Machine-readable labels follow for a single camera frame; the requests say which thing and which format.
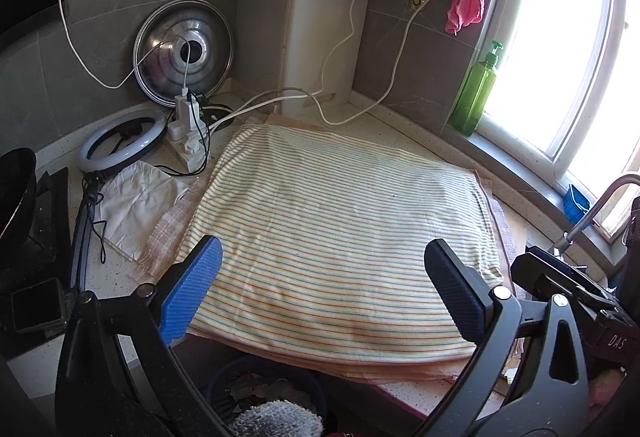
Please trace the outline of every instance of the cutting board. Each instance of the cutting board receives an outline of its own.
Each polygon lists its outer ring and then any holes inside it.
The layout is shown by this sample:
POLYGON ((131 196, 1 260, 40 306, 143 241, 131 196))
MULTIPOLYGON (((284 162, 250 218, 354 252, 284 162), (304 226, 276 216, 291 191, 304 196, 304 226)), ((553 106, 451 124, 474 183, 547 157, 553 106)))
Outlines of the cutting board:
MULTIPOLYGON (((351 31, 351 0, 291 0, 287 16, 281 88, 293 86, 320 90, 320 72, 325 58, 351 31)), ((360 39, 367 12, 367 0, 353 5, 353 37, 332 55, 324 71, 324 92, 317 96, 321 103, 345 103, 353 85, 360 39)), ((287 90, 284 94, 296 94, 287 90)), ((298 117, 311 99, 289 99, 282 102, 282 113, 298 117)))

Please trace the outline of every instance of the striped towel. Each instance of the striped towel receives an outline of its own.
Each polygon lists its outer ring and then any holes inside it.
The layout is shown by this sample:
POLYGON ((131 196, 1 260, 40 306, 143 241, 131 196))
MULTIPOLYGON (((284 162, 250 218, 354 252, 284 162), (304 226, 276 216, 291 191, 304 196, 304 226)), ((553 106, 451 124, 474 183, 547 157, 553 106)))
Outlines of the striped towel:
POLYGON ((474 172, 333 133, 243 127, 176 261, 204 235, 222 240, 225 258, 193 331, 320 369, 473 352, 424 271, 433 239, 502 282, 474 172))

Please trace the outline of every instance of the pink towel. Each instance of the pink towel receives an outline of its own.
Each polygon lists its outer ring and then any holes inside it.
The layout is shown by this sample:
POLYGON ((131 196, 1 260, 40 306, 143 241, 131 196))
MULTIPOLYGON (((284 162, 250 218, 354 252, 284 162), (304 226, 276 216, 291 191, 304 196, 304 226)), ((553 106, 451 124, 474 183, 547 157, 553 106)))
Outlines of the pink towel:
POLYGON ((484 0, 453 0, 451 9, 447 12, 446 32, 457 34, 462 27, 470 23, 482 21, 484 16, 484 0))

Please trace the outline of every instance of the soap dispenser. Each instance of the soap dispenser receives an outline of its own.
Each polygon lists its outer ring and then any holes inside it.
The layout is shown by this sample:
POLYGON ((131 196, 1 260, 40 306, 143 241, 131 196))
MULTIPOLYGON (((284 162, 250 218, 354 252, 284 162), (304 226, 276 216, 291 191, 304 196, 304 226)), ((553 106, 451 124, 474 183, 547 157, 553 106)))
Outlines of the soap dispenser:
POLYGON ((460 97, 449 117, 449 126, 467 136, 471 135, 478 126, 486 100, 495 83, 498 50, 503 47, 495 40, 491 45, 491 50, 487 52, 484 61, 476 62, 469 70, 462 85, 460 97))

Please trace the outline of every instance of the folded cloth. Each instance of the folded cloth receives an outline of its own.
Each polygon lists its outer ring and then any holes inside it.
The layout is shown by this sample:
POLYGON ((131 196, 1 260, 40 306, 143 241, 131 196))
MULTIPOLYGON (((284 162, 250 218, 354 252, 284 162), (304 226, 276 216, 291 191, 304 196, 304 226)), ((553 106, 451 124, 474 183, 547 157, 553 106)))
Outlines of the folded cloth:
POLYGON ((96 219, 106 221, 104 238, 125 257, 137 260, 162 215, 188 185, 155 166, 136 161, 103 189, 96 219))
MULTIPOLYGON (((271 115, 267 120, 267 124, 286 126, 299 130, 324 131, 324 129, 316 128, 314 125, 309 125, 299 121, 292 121, 288 118, 283 118, 282 116, 277 115, 271 115)), ((177 252, 178 245, 183 238, 183 233, 185 232, 197 205, 201 202, 204 192, 209 187, 211 178, 212 176, 210 173, 200 176, 197 181, 191 184, 185 196, 181 198, 181 200, 178 201, 170 211, 162 216, 162 219, 148 239, 145 250, 143 251, 143 256, 136 262, 138 264, 138 268, 137 271, 132 273, 132 278, 137 280, 137 282, 156 282, 175 261, 175 254, 177 252)), ((517 255, 516 248, 513 246, 513 242, 511 241, 510 230, 505 221, 504 212, 502 211, 500 204, 492 197, 491 182, 480 179, 480 183, 491 211, 490 217, 494 227, 495 239, 500 241, 497 247, 498 255, 500 257, 500 271, 503 276, 507 277, 510 275, 510 263, 513 263, 513 259, 517 255)), ((511 279, 508 279, 505 282, 505 285, 513 291, 511 279)), ((466 357, 463 357, 452 361, 405 366, 320 363, 311 359, 301 359, 300 357, 296 358, 275 352, 261 351, 249 345, 242 345, 237 341, 230 341, 222 335, 212 334, 209 331, 198 330, 193 326, 190 327, 189 332, 201 337, 218 340, 245 352, 267 357, 274 361, 288 363, 297 367, 318 370, 320 372, 335 375, 337 377, 343 377, 352 381, 374 383, 377 385, 387 385, 395 381, 419 381, 430 379, 455 380, 460 375, 460 372, 467 362, 466 357)))
POLYGON ((446 32, 457 34, 462 27, 482 21, 484 0, 453 0, 447 12, 446 32))
POLYGON ((332 133, 243 127, 177 261, 205 234, 225 259, 191 328, 319 367, 420 368, 473 353, 424 271, 430 240, 503 282, 474 172, 332 133))

